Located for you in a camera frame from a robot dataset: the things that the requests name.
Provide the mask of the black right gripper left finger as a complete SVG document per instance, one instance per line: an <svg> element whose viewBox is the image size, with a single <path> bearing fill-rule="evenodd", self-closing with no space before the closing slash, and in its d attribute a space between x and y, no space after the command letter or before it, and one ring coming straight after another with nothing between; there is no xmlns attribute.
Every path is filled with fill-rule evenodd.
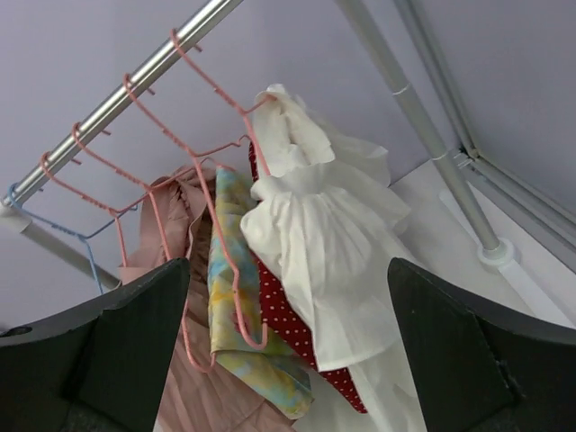
<svg viewBox="0 0 576 432"><path fill-rule="evenodd" d="M150 431L190 282L177 258L1 335L3 431Z"/></svg>

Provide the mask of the pink hanger of white skirt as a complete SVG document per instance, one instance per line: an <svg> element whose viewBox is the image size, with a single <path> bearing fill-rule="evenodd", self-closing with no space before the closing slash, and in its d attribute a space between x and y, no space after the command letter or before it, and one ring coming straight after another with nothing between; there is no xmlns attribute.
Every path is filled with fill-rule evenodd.
<svg viewBox="0 0 576 432"><path fill-rule="evenodd" d="M260 147L259 140L257 138L253 124L252 124L249 116L252 112L257 110L262 105L265 105L268 102L275 101L276 97L273 95L266 95L263 99L261 99L259 102L257 102L255 105L253 105L251 108L249 108L249 109L243 108L235 99L233 99L228 93L226 93L221 86L219 86L207 73L205 73L187 55L186 51L184 50L184 48L182 46L180 39L178 38L178 36L176 34L175 29L170 30L169 38L172 41L172 44L173 44L175 50L177 51L177 53L179 54L179 56L181 57L181 59L190 68L192 68L212 88L212 90L214 91L215 94L217 94L221 99L223 99L224 102L226 104L228 104L230 107L232 107L237 112L237 114L241 117L242 121L244 122L247 135L250 138L251 142L253 143L254 150L256 152L256 157L257 157L258 161L260 162L261 167L263 168L265 175L270 176L271 175L270 169L269 169L268 164L266 162L266 158L264 156L264 153Z"/></svg>

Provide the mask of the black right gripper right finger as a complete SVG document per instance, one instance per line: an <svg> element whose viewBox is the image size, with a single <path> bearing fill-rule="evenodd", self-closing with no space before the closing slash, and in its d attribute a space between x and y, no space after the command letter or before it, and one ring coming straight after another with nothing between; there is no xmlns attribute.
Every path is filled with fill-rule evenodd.
<svg viewBox="0 0 576 432"><path fill-rule="evenodd" d="M429 431L573 431L575 331L395 257L391 300Z"/></svg>

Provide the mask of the white ruffled skirt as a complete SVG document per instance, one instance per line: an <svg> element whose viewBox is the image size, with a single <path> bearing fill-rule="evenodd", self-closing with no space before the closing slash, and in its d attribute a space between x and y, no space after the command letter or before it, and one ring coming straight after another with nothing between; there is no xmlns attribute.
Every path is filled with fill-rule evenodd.
<svg viewBox="0 0 576 432"><path fill-rule="evenodd" d="M413 431L418 398L387 282L409 206L387 150L320 120L282 85L256 97L256 207L241 219L311 336L315 365L380 431Z"/></svg>

